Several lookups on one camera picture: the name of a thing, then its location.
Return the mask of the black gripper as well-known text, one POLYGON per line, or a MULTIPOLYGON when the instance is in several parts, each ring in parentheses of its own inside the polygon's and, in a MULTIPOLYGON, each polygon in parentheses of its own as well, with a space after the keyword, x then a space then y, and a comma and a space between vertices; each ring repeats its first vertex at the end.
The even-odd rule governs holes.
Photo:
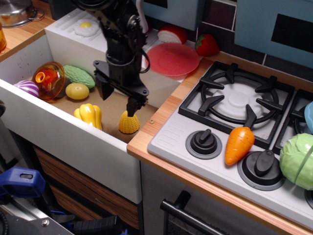
POLYGON ((140 80, 142 56, 135 55, 129 62, 95 60, 95 83, 100 96, 106 100, 114 90, 128 96, 127 113, 133 117, 137 110, 148 103, 149 91, 140 80))

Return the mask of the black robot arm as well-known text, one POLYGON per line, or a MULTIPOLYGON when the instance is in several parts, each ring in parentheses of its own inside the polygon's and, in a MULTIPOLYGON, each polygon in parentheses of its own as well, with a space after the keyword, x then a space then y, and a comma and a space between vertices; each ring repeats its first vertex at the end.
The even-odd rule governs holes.
POLYGON ((75 0, 78 8, 93 15, 107 41, 106 60, 95 60, 96 85, 103 100, 114 90, 128 97, 127 114, 133 117, 136 111, 148 102, 148 88, 140 79, 142 58, 147 58, 143 47, 147 34, 141 26, 142 19, 131 0, 75 0))

